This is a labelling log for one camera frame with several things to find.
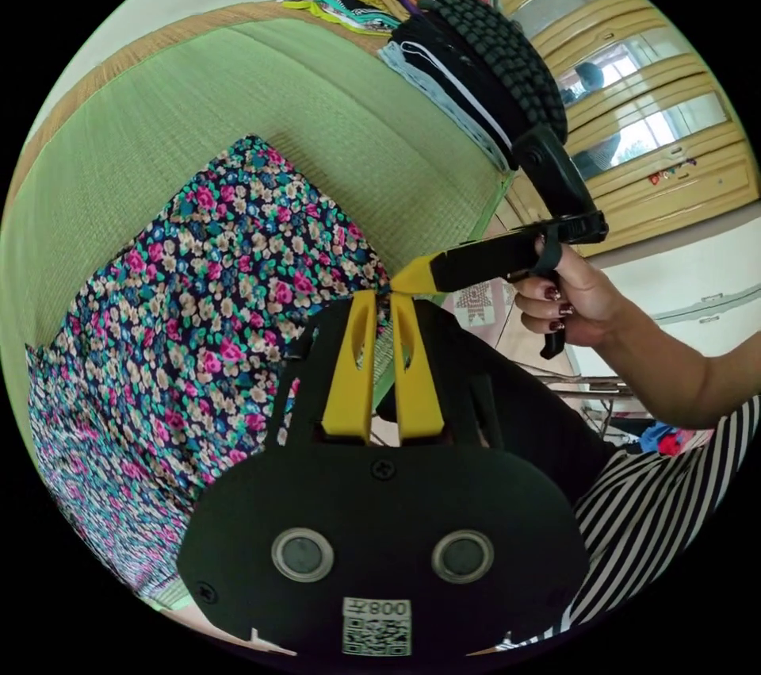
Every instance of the floral skirt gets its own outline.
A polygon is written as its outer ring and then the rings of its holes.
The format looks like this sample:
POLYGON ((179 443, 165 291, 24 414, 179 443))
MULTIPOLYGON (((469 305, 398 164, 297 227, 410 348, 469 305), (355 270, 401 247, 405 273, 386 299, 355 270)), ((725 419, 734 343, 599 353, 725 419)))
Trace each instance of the floral skirt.
POLYGON ((133 592, 177 580, 204 487, 264 450, 281 359, 306 320, 367 289, 388 291, 388 276, 357 226, 247 136, 90 278, 51 346, 27 347, 42 477, 133 592))

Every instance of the black and white striped shirt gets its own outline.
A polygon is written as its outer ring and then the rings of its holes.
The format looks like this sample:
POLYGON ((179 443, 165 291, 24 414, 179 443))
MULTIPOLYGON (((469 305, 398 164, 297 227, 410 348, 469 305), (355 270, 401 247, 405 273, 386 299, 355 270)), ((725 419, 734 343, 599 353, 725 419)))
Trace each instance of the black and white striped shirt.
POLYGON ((675 457, 617 453, 577 504, 591 558, 587 579, 563 619, 523 642, 536 643, 584 624, 636 596, 694 540, 723 500, 759 425, 761 396, 718 424, 704 447, 675 457))

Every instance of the label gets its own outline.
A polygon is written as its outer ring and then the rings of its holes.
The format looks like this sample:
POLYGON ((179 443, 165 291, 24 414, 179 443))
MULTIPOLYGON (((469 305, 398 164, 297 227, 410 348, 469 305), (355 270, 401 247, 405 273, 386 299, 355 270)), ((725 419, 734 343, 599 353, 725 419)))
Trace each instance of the label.
POLYGON ((343 653, 361 657, 408 657, 412 653, 409 601, 343 600, 343 653))

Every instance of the blue fabric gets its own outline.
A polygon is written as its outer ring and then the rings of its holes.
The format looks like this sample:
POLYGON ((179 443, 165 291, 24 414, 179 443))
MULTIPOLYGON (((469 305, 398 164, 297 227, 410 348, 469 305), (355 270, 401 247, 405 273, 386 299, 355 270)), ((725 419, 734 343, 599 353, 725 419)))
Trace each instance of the blue fabric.
POLYGON ((644 430, 640 437, 640 447, 643 453, 657 453, 658 443, 666 436, 675 434, 678 429, 656 421, 651 427, 644 430))

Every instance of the woman's hand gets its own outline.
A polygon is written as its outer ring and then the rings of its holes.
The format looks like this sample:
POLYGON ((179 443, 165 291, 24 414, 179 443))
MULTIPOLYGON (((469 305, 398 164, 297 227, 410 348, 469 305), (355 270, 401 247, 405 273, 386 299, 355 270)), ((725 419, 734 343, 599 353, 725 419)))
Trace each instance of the woman's hand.
MULTIPOLYGON (((537 252, 543 248, 538 241, 537 252)), ((515 305, 522 310, 523 324, 536 334, 564 328, 568 344, 597 347, 629 301, 601 270, 565 244, 556 270, 559 289, 545 278, 526 278, 515 284, 515 305)))

